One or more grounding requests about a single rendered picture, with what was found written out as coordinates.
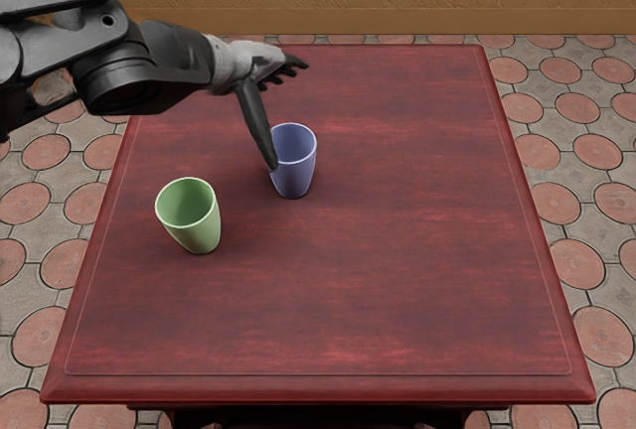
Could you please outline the green cup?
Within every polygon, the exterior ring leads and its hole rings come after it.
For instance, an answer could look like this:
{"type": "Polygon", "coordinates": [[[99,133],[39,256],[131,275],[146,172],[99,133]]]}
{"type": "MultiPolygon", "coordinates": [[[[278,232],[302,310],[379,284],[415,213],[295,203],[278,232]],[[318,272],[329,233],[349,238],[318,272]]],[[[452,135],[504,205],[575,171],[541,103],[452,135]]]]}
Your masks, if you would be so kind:
{"type": "Polygon", "coordinates": [[[197,177],[183,177],[158,193],[154,211],[168,233],[186,250],[214,251],[222,235],[221,214],[213,187],[197,177]]]}

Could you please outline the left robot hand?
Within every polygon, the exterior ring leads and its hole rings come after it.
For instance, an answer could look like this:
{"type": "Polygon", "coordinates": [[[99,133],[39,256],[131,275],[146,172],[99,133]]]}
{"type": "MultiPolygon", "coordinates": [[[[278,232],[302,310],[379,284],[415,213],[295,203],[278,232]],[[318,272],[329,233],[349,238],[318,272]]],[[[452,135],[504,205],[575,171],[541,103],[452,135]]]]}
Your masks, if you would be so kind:
{"type": "Polygon", "coordinates": [[[266,43],[237,40],[225,42],[208,35],[214,66],[208,93],[222,96],[234,93],[244,122],[269,170],[278,168],[278,157],[270,125],[260,94],[270,84],[281,85],[286,77],[295,77],[309,65],[266,43]]]}

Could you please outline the blue cup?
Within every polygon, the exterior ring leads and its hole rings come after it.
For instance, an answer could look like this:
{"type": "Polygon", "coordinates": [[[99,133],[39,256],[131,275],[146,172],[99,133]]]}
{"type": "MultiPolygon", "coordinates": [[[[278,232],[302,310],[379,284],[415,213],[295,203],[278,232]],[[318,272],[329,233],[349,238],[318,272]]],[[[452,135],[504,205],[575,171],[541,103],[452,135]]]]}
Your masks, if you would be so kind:
{"type": "Polygon", "coordinates": [[[300,199],[312,183],[317,153],[314,132],[301,123],[280,123],[271,128],[278,167],[269,173],[273,186],[286,199],[300,199]]]}

